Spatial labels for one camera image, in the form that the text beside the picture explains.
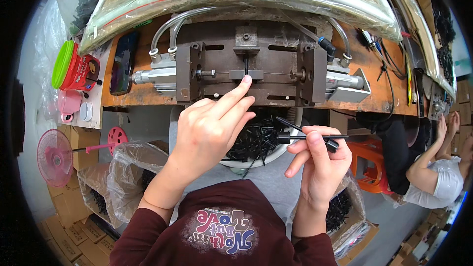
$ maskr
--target sleeve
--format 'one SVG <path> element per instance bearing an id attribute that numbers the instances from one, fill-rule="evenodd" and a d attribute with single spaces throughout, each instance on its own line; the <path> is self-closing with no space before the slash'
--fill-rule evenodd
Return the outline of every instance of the sleeve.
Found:
<path id="1" fill-rule="evenodd" d="M 332 242 L 325 233 L 299 240 L 294 250 L 302 265 L 337 266 Z"/>
<path id="2" fill-rule="evenodd" d="M 139 265 L 167 227 L 157 213 L 147 208 L 137 209 L 115 243 L 110 254 L 110 266 Z"/>

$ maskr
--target hand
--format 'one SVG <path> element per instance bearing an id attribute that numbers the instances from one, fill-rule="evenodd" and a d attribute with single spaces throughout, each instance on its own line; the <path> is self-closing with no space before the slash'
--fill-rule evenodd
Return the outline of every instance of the hand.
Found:
<path id="1" fill-rule="evenodd" d="M 460 129 L 460 114 L 450 113 L 448 115 L 448 133 L 454 135 Z"/>
<path id="2" fill-rule="evenodd" d="M 442 143 L 446 135 L 446 123 L 445 117 L 443 114 L 440 115 L 439 120 L 437 121 L 437 141 Z"/>
<path id="3" fill-rule="evenodd" d="M 173 165 L 191 182 L 214 167 L 233 146 L 246 122 L 256 116 L 247 112 L 254 103 L 254 97 L 245 97 L 251 82 L 251 76 L 246 75 L 219 101 L 202 99 L 182 111 L 176 146 L 167 165 Z"/>
<path id="4" fill-rule="evenodd" d="M 339 139 L 337 152 L 328 153 L 322 135 L 340 134 L 336 128 L 306 126 L 302 130 L 307 139 L 287 147 L 289 153 L 297 155 L 285 175 L 292 178 L 304 164 L 300 188 L 302 198 L 314 209 L 328 208 L 330 199 L 352 163 L 352 152 L 345 140 Z"/>

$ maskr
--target finger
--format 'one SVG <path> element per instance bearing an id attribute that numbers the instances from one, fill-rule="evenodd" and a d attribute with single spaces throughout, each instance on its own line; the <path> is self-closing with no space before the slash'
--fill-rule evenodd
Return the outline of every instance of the finger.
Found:
<path id="1" fill-rule="evenodd" d="M 213 104 L 213 103 L 215 103 L 215 102 L 212 101 L 211 99 L 205 98 L 205 99 L 198 100 L 197 102 L 193 103 L 191 106 L 187 107 L 187 109 L 189 109 L 189 108 L 198 108 L 198 107 L 202 107 L 202 106 Z"/>
<path id="2" fill-rule="evenodd" d="M 312 159 L 314 160 L 315 168 L 329 167 L 330 158 L 328 157 L 327 147 L 325 145 L 325 142 L 322 139 L 322 135 L 318 131 L 314 130 L 307 134 L 306 141 L 307 141 L 307 145 L 309 146 Z"/>
<path id="3" fill-rule="evenodd" d="M 295 174 L 298 173 L 300 167 L 311 158 L 311 154 L 309 150 L 304 150 L 299 152 L 293 159 L 292 162 L 287 167 L 284 175 L 287 178 L 292 178 Z"/>
<path id="4" fill-rule="evenodd" d="M 254 112 L 246 112 L 245 115 L 243 115 L 240 122 L 236 125 L 236 127 L 234 129 L 232 137 L 228 141 L 228 144 L 230 145 L 230 147 L 233 146 L 233 144 L 235 143 L 235 140 L 237 139 L 238 134 L 241 132 L 241 130 L 243 129 L 245 124 L 248 121 L 252 120 L 255 116 L 256 116 L 256 113 L 254 113 Z"/>
<path id="5" fill-rule="evenodd" d="M 248 92 L 251 86 L 251 76 L 245 75 L 241 80 L 240 85 L 234 88 L 231 92 L 226 93 L 210 110 L 213 117 L 221 119 L 230 109 L 236 105 L 242 97 Z"/>
<path id="6" fill-rule="evenodd" d="M 287 146 L 287 151 L 292 154 L 297 154 L 303 150 L 309 150 L 309 146 L 307 146 L 305 140 L 298 140 Z"/>
<path id="7" fill-rule="evenodd" d="M 331 134 L 341 134 L 340 131 L 333 127 L 323 127 L 323 126 L 305 126 L 302 127 L 302 132 L 308 134 L 312 131 L 317 131 L 321 135 L 331 135 Z"/>
<path id="8" fill-rule="evenodd" d="M 302 127 L 304 133 L 310 133 L 311 131 L 317 131 L 321 135 L 331 135 L 331 134 L 341 134 L 340 131 L 333 127 L 323 127 L 323 126 L 305 126 Z M 351 151 L 348 148 L 347 142 L 345 139 L 334 139 L 338 143 L 337 152 L 330 153 L 329 158 L 332 160 L 345 159 L 350 155 Z"/>
<path id="9" fill-rule="evenodd" d="M 235 104 L 229 111 L 220 119 L 224 126 L 232 130 L 237 127 L 241 118 L 248 111 L 250 106 L 254 103 L 254 97 L 244 97 L 237 104 Z"/>

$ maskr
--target green lid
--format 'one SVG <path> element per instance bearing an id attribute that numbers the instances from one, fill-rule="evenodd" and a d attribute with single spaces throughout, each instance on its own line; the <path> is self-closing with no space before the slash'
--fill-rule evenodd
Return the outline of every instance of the green lid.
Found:
<path id="1" fill-rule="evenodd" d="M 62 85 L 64 78 L 66 78 L 73 51 L 74 40 L 66 41 L 59 51 L 59 54 L 56 58 L 56 63 L 54 63 L 54 70 L 52 71 L 51 78 L 51 85 L 55 89 L 58 89 Z"/>

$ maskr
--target fingernail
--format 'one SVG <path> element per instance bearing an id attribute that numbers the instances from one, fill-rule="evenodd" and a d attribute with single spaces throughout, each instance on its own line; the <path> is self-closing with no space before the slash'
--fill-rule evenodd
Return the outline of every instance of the fingernail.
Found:
<path id="1" fill-rule="evenodd" d="M 317 131 L 312 131 L 307 135 L 307 141 L 311 145 L 315 145 L 319 143 L 320 139 L 322 139 L 322 136 Z"/>
<path id="2" fill-rule="evenodd" d="M 245 77 L 243 77 L 243 80 L 241 80 L 243 83 L 250 83 L 251 82 L 251 76 L 246 74 Z"/>

